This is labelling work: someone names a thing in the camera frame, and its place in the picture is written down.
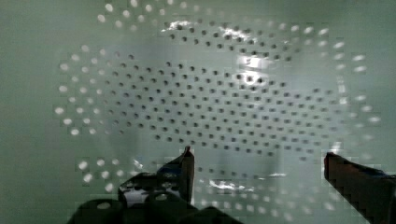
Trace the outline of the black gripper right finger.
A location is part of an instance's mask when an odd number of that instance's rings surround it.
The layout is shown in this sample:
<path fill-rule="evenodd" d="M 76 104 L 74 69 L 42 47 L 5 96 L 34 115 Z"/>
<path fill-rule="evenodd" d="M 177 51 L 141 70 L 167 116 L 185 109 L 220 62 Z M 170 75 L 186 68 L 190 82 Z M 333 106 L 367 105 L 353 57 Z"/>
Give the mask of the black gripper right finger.
<path fill-rule="evenodd" d="M 395 224 L 395 175 L 328 152 L 325 179 L 370 224 Z"/>

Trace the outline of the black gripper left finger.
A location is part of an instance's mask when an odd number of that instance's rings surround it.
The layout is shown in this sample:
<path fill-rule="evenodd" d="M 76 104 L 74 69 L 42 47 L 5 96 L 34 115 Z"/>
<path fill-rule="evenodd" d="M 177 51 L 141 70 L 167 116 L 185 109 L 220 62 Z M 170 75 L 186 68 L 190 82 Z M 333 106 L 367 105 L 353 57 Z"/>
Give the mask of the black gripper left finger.
<path fill-rule="evenodd" d="M 118 188 L 118 199 L 124 205 L 143 203 L 153 192 L 168 191 L 190 203 L 194 179 L 194 155 L 191 147 L 156 172 L 135 175 Z"/>

